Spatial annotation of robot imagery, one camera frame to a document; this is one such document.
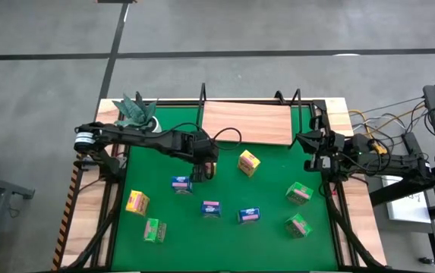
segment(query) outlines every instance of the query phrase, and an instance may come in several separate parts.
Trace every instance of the gray floor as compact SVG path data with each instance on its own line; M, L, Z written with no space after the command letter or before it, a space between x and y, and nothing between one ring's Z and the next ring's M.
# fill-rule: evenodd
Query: gray floor
M121 5L91 0L0 0L0 54L109 52ZM198 50L435 48L435 0L141 1L131 5L120 52ZM6 217L0 272L49 269L67 193L73 128L93 119L106 60L0 61L0 178L35 187ZM109 98L341 96L366 110L421 96L435 83L435 55L198 58L116 61ZM410 110L417 102L387 109ZM383 111L372 112L369 117ZM400 133L395 125L386 132ZM417 138L430 156L435 139L421 124ZM393 268L435 271L424 234L380 236Z

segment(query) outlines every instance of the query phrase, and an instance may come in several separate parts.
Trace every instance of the green table surface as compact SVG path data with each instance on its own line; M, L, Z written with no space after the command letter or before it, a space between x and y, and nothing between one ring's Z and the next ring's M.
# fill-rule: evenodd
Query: green table surface
M304 124L308 124L310 109L302 111ZM196 114L197 108L191 107L156 111L163 130L194 122ZM292 128L298 132L297 108L292 109ZM251 178L237 168L238 157L245 149L261 160ZM326 203L318 193L320 174L303 169L309 158L299 144L288 150L285 146L242 143L237 149L220 151L212 180L195 183L193 195L178 195L170 187L171 177L188 176L191 164L152 149L131 147L112 270L336 270ZM285 198L295 181L315 191L311 201L302 206ZM146 217L125 211L131 190L142 191L150 198ZM200 205L204 200L220 201L222 217L203 218ZM260 207L261 219L238 224L237 211L252 207ZM314 229L308 237L293 239L285 230L285 220L296 213ZM143 241L147 218L167 224L163 243Z

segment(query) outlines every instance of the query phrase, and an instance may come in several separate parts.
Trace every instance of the yellow cardboard box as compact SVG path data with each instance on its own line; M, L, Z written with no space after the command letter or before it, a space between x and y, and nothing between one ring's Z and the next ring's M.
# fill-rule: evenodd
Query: yellow cardboard box
M239 156L238 168L247 174L248 177L251 177L260 163L261 161L257 159L256 156L252 155L249 151L244 150Z
M131 190L128 203L126 204L126 210L145 216L147 214L147 208L149 203L150 198L144 195L144 193L136 190Z

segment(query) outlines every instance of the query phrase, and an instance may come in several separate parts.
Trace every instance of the artificial plant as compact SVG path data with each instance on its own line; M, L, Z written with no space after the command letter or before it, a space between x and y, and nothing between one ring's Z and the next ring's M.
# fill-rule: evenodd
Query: artificial plant
M116 121L115 124L125 127L130 125L134 127L147 126L155 114L156 102L151 102L146 106L138 91L136 91L136 99L134 101L126 96L126 94L123 95L123 98L122 102L112 101L126 117L125 120Z

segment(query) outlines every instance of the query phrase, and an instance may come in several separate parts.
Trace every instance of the green box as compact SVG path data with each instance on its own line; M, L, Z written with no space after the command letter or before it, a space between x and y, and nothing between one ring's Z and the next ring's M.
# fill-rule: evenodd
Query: green box
M286 191L286 198L295 204L303 205L311 199L314 190L299 182L294 182Z
M151 243L163 243L166 233L166 224L159 219L148 218L144 229L144 241Z
M311 226L301 217L299 213L285 222L286 230L295 238L308 236L313 231Z

